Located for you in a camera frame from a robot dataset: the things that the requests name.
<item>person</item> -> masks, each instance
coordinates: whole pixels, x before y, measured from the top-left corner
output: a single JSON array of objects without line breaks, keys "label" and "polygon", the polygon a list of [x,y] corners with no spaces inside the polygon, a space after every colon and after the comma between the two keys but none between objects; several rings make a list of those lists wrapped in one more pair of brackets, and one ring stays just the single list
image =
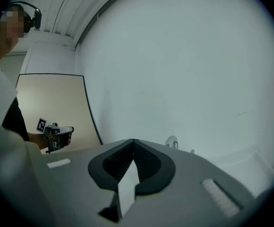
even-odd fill
[{"label": "person", "polygon": [[[3,11],[0,18],[0,60],[15,47],[19,38],[28,33],[30,27],[27,16],[23,7],[18,4],[12,4]],[[8,109],[2,126],[19,134],[24,141],[36,143],[40,149],[48,147],[43,134],[27,132],[17,98]]]}]

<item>headphones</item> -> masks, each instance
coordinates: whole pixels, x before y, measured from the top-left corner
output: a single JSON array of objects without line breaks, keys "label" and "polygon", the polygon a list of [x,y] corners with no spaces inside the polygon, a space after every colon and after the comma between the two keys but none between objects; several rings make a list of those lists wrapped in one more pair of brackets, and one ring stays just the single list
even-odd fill
[{"label": "headphones", "polygon": [[29,5],[35,9],[34,16],[32,18],[25,11],[23,11],[24,12],[24,33],[28,33],[32,27],[39,29],[40,25],[41,25],[41,17],[42,17],[40,9],[35,7],[34,5],[32,5],[28,2],[24,2],[24,1],[8,2],[7,7],[9,7],[11,5],[17,5],[17,6],[22,7],[18,3],[23,3],[26,5]]}]

